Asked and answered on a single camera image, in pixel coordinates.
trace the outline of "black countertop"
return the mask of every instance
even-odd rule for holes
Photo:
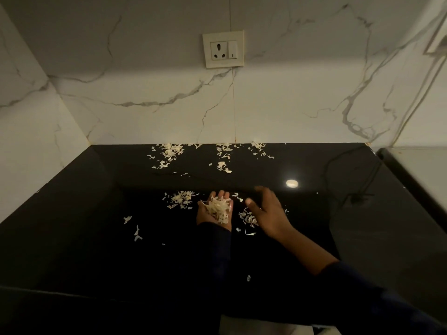
[[[256,200],[258,184],[275,191],[295,228],[373,282],[447,321],[447,235],[367,146],[268,144],[264,150],[274,158],[255,156],[249,146],[232,145],[230,160],[218,159],[215,145],[185,146],[162,169],[152,168],[163,160],[158,146],[156,152],[152,145],[87,149],[0,224],[0,326],[20,324],[23,310],[38,304],[39,296],[45,296],[43,306],[77,305],[85,298],[91,304],[81,305],[101,309],[97,304],[113,301],[127,312],[142,301],[143,309],[162,305],[183,288],[178,273],[196,214],[196,202],[191,210],[167,208],[165,192],[199,192],[197,201],[225,189]],[[231,174],[217,170],[223,160]],[[299,186],[289,188],[287,180]],[[331,323],[330,315],[319,313],[312,278],[259,227],[243,224],[237,216],[243,207],[236,200],[224,312]],[[124,225],[127,216],[132,219]],[[143,239],[135,242],[136,225]]]

